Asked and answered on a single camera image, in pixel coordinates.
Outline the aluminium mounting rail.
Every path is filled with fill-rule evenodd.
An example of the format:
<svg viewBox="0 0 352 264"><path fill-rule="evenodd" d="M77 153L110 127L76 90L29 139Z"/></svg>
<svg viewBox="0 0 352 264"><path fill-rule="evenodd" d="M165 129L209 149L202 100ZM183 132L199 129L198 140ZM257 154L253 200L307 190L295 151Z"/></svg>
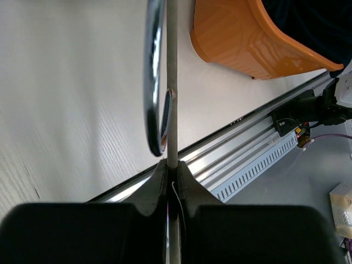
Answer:
<svg viewBox="0 0 352 264"><path fill-rule="evenodd" d="M270 113L307 90L319 92L330 81L324 70L276 80L253 80L227 70L185 73L178 78L178 146L195 178L209 187L232 169L281 138ZM95 179L104 189L90 201L124 200L155 169L159 158L147 147L144 126L132 117L119 135L109 129L102 135L103 163Z"/></svg>

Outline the tissue box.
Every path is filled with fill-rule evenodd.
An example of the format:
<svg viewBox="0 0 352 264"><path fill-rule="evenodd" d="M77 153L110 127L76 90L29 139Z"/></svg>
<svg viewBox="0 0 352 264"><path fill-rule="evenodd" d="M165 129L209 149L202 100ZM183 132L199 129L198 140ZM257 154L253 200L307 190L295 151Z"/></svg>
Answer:
<svg viewBox="0 0 352 264"><path fill-rule="evenodd" d="M338 235L351 239L351 183L337 185L329 193L329 198Z"/></svg>

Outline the orange plastic basket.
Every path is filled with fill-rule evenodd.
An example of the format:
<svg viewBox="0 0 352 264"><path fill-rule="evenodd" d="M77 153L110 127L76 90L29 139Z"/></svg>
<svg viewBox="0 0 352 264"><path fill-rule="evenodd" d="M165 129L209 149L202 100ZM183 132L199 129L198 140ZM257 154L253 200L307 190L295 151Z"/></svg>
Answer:
<svg viewBox="0 0 352 264"><path fill-rule="evenodd" d="M196 1L190 38L203 61L254 79L344 67L281 32L261 1Z"/></svg>

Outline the grey hanger with metal hook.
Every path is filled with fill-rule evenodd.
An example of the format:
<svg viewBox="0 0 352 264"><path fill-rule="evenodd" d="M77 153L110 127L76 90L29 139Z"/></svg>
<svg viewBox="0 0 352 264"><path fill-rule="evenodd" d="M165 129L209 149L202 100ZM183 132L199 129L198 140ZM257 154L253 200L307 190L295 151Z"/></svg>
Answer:
<svg viewBox="0 0 352 264"><path fill-rule="evenodd" d="M162 37L166 37L167 88L159 114ZM151 153L167 155L169 261L181 263L178 168L178 4L147 1L143 70L144 122Z"/></svg>

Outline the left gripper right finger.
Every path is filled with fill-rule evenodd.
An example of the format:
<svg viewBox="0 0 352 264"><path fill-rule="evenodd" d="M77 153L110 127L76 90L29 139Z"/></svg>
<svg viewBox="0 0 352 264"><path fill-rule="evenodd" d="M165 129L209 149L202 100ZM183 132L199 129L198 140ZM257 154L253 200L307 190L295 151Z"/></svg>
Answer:
<svg viewBox="0 0 352 264"><path fill-rule="evenodd" d="M177 169L182 263L340 263L332 228L314 208L226 205L185 162Z"/></svg>

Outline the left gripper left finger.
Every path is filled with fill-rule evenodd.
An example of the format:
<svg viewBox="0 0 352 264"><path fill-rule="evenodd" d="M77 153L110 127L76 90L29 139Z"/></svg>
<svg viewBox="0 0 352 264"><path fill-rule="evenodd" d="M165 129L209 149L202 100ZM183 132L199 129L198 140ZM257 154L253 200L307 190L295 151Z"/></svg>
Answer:
<svg viewBox="0 0 352 264"><path fill-rule="evenodd" d="M167 163L122 202L24 203L1 223L1 263L165 263Z"/></svg>

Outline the navy blue shorts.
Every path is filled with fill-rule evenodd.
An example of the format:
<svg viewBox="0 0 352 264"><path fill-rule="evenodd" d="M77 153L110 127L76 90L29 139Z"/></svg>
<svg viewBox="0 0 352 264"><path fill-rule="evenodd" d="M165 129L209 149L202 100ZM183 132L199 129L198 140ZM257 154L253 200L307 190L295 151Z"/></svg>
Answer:
<svg viewBox="0 0 352 264"><path fill-rule="evenodd" d="M277 28L333 63L351 62L351 1L262 1Z"/></svg>

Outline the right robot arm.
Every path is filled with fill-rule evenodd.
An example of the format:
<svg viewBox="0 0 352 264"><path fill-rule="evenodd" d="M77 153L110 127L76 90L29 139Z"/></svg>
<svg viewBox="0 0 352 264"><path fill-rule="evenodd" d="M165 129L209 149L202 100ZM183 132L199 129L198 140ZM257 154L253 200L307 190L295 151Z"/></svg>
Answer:
<svg viewBox="0 0 352 264"><path fill-rule="evenodd" d="M351 66L328 81L321 93L307 90L272 111L275 130L284 136L295 128L310 130L351 119Z"/></svg>

